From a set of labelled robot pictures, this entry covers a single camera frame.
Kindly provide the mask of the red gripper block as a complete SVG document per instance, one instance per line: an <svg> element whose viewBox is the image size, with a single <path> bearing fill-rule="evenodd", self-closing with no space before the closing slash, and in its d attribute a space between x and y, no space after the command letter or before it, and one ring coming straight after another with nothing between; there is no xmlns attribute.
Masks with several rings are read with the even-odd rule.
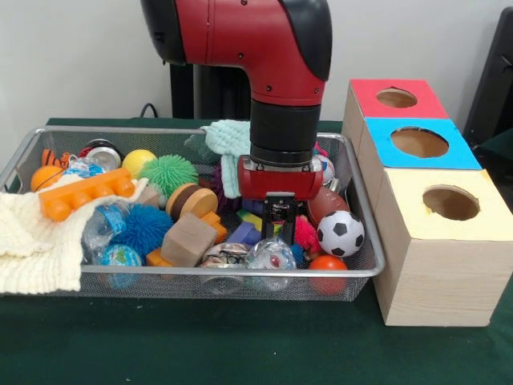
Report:
<svg viewBox="0 0 513 385"><path fill-rule="evenodd" d="M295 240L297 201L313 199L323 185L323 170L319 159L312 158L309 164L299 168L280 168L267 164L258 164L250 156L240 156L237 161L237 179L239 191L244 199L264 200L269 194L287 196L282 239L288 245ZM265 199L263 203L261 236L262 239L274 237L273 203Z"/></svg>

